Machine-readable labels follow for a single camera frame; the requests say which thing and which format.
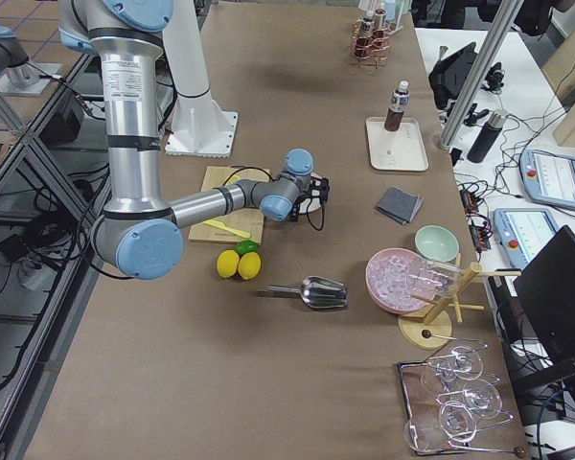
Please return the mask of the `wine glass middle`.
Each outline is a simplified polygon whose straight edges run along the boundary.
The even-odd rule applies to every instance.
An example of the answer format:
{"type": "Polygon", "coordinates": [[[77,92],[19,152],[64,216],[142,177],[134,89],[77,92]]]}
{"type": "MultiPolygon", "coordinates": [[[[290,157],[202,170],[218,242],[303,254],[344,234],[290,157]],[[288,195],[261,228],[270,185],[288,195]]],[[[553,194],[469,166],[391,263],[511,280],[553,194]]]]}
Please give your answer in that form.
{"type": "Polygon", "coordinates": [[[491,420],[500,414],[502,400],[496,387],[483,379],[465,380],[454,390],[440,393],[438,403],[456,401],[480,419],[491,420]]]}

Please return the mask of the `black thermos flask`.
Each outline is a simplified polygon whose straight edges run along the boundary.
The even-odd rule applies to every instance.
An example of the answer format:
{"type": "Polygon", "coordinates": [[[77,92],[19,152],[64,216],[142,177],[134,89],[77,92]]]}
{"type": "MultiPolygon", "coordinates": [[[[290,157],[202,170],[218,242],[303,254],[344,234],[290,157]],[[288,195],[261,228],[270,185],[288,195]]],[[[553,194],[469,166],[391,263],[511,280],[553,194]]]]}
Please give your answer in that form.
{"type": "Polygon", "coordinates": [[[504,109],[497,109],[491,114],[467,154],[467,159],[470,162],[481,163],[485,159],[501,133],[507,118],[508,112],[504,109]]]}

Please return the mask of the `glass on wooden stand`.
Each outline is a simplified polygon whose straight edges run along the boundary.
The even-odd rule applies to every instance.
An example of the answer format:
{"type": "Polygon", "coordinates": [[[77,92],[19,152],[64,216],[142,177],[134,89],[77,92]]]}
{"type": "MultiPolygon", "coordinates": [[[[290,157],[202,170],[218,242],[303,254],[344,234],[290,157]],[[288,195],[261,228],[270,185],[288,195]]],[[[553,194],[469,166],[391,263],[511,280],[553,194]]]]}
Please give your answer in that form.
{"type": "Polygon", "coordinates": [[[451,297],[458,290],[461,274],[462,270],[454,264],[421,259],[410,269],[409,276],[415,288],[451,297]]]}

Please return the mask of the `tea bottle in rack front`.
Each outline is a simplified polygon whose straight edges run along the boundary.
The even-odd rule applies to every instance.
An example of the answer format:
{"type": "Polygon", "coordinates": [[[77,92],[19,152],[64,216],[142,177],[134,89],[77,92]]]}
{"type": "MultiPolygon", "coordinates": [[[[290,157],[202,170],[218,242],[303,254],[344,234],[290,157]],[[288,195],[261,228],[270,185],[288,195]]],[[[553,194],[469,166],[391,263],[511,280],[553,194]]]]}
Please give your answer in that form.
{"type": "Polygon", "coordinates": [[[366,58],[371,42],[372,19],[363,17],[359,23],[359,29],[354,45],[354,56],[356,58],[366,58]]]}

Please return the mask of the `tea bottle in rack rear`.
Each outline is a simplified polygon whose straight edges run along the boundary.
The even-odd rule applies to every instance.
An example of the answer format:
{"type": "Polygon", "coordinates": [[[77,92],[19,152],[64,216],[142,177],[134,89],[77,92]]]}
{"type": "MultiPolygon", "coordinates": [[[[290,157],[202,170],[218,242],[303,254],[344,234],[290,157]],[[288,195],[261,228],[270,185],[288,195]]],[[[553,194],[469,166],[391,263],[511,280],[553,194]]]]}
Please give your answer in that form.
{"type": "Polygon", "coordinates": [[[374,40],[381,40],[385,37],[386,32],[386,10],[385,8],[377,8],[373,15],[372,38],[374,40]]]}

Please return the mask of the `mirror tray with glasses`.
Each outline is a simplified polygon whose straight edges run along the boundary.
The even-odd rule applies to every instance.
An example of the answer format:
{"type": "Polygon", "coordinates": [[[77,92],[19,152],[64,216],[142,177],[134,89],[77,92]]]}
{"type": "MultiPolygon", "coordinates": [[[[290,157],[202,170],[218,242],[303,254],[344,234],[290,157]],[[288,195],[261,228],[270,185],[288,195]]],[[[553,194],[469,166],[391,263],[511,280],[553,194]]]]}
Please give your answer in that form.
{"type": "Polygon", "coordinates": [[[420,456],[449,455],[461,452],[461,445],[452,446],[441,428],[440,404],[421,383],[424,371],[422,362],[399,362],[397,365],[406,423],[403,436],[410,448],[420,456]]]}

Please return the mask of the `pink bowl with ice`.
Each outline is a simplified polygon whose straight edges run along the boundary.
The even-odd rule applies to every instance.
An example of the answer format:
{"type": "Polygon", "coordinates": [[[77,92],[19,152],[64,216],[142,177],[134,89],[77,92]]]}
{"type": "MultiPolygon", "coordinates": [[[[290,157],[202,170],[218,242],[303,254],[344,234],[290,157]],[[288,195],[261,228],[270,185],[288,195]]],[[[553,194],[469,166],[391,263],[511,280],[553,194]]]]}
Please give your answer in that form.
{"type": "Polygon", "coordinates": [[[426,303],[413,294],[432,299],[435,289],[425,280],[424,259],[403,248],[387,248],[367,263],[365,280],[370,296],[383,310],[402,315],[426,303]]]}

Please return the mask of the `yellow lemon far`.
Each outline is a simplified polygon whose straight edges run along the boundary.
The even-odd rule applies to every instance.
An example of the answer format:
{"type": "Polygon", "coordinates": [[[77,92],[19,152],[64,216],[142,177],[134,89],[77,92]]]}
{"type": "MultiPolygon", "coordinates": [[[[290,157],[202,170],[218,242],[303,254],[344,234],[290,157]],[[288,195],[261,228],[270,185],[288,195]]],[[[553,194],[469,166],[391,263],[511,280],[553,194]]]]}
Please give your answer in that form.
{"type": "Polygon", "coordinates": [[[262,260],[257,252],[245,253],[241,256],[238,264],[238,273],[244,280],[250,280],[258,276],[262,267],[262,260]]]}

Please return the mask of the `cream rabbit tray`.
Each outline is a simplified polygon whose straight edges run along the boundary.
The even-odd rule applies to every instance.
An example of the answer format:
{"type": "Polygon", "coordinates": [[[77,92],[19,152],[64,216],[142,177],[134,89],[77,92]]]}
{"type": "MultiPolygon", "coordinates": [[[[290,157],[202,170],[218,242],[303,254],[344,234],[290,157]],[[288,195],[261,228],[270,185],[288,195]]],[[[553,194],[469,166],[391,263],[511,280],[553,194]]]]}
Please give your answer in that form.
{"type": "Polygon", "coordinates": [[[397,131],[388,131],[384,121],[369,117],[365,122],[371,166],[379,171],[425,172],[428,160],[418,122],[403,118],[397,131]]]}

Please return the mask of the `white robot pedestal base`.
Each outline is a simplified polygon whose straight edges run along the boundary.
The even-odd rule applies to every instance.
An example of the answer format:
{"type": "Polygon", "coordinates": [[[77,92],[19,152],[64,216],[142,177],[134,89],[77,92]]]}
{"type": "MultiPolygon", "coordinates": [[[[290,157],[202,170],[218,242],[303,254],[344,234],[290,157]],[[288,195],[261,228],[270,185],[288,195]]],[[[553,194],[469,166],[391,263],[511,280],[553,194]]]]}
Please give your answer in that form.
{"type": "Polygon", "coordinates": [[[175,1],[163,42],[177,100],[166,152],[173,155],[227,158],[238,114],[214,100],[192,1],[175,1]]]}

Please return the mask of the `wine glass top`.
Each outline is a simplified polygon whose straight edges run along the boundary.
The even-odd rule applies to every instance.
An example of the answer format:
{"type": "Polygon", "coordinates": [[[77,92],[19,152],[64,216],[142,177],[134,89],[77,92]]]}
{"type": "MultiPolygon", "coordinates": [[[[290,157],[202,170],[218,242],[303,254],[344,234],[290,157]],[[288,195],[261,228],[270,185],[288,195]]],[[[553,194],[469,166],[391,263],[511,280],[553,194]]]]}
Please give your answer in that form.
{"type": "Polygon", "coordinates": [[[451,338],[449,349],[444,355],[435,354],[425,364],[433,375],[443,383],[455,383],[458,380],[476,380],[483,373],[483,361],[480,353],[489,345],[483,340],[451,338]]]}

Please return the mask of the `green lime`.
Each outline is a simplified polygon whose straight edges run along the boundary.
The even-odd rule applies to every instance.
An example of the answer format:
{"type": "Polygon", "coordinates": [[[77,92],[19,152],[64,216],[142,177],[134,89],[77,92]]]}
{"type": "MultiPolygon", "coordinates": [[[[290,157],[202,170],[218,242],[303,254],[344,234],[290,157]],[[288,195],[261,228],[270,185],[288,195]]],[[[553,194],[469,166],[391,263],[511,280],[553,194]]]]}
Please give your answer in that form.
{"type": "Polygon", "coordinates": [[[257,252],[258,248],[259,245],[252,240],[240,241],[235,245],[235,251],[240,257],[248,253],[257,252]]]}

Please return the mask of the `metal ice scoop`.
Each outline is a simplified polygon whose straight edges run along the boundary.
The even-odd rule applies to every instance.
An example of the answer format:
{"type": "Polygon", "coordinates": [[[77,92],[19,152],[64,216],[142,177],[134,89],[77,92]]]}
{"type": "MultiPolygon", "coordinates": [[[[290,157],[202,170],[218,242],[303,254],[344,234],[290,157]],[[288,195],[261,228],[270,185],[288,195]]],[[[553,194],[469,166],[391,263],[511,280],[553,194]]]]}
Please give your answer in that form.
{"type": "Polygon", "coordinates": [[[348,307],[346,285],[320,276],[306,277],[298,287],[268,285],[267,290],[299,298],[312,311],[343,310],[348,307]]]}

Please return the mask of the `yellow plastic knife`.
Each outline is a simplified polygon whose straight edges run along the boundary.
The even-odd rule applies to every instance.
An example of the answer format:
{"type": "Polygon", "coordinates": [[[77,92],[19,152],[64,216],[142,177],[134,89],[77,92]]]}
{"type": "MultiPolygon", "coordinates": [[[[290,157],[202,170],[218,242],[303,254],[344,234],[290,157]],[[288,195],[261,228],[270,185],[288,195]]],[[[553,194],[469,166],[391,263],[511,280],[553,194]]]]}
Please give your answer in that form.
{"type": "Polygon", "coordinates": [[[225,232],[229,232],[232,235],[238,236],[238,237],[246,239],[246,240],[251,238],[251,234],[249,232],[246,232],[246,231],[238,229],[238,228],[230,227],[220,220],[207,219],[207,220],[204,220],[203,223],[206,225],[209,225],[211,227],[223,230],[225,232]]]}

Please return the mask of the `black monitor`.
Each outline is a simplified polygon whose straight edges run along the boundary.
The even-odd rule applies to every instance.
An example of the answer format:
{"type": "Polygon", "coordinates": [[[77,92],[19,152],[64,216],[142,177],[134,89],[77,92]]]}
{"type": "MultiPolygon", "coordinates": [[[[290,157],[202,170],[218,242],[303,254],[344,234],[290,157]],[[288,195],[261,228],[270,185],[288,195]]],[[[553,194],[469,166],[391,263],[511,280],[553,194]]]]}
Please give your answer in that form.
{"type": "Polygon", "coordinates": [[[575,357],[575,234],[563,226],[515,281],[517,297],[553,361],[575,357]]]}

